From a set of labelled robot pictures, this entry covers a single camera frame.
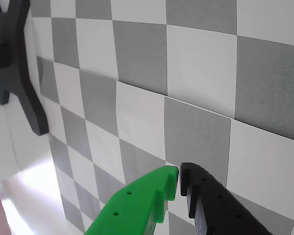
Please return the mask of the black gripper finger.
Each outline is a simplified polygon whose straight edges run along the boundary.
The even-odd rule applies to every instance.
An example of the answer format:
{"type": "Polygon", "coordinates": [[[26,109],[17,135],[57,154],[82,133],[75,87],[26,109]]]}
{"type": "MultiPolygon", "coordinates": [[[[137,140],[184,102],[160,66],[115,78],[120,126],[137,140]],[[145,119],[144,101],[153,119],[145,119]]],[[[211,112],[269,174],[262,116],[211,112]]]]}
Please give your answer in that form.
{"type": "Polygon", "coordinates": [[[194,163],[182,163],[180,193],[187,198],[188,216],[197,235],[270,235],[213,175],[194,163]]]}

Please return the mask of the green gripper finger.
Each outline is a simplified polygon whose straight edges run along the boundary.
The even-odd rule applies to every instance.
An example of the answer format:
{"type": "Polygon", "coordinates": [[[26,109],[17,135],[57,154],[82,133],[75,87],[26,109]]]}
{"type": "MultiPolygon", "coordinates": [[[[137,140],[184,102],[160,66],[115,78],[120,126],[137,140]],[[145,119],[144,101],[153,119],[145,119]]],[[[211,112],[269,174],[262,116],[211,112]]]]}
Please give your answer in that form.
{"type": "Polygon", "coordinates": [[[152,235],[175,199],[179,170],[163,166],[117,191],[85,232],[87,235],[152,235]]]}

